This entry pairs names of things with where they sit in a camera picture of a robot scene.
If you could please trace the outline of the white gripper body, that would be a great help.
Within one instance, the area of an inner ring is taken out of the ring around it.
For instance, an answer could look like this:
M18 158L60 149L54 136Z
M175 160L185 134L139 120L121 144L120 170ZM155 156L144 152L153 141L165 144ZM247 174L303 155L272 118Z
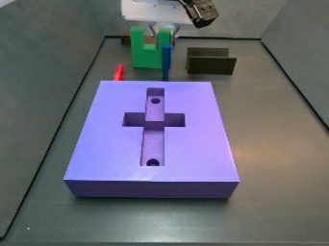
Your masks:
M191 23L177 0L120 0L120 12L125 20Z

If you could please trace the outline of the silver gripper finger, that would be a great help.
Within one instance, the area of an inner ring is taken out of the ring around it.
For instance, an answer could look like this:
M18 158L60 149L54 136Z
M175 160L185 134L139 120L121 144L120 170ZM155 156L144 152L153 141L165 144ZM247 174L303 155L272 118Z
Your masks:
M180 30L180 24L173 23L172 38L177 38L177 36L179 36L179 35L177 35L179 30Z
M156 36L156 31L155 31L153 27L155 27L155 22L149 22L148 23L148 29L149 29L151 35Z

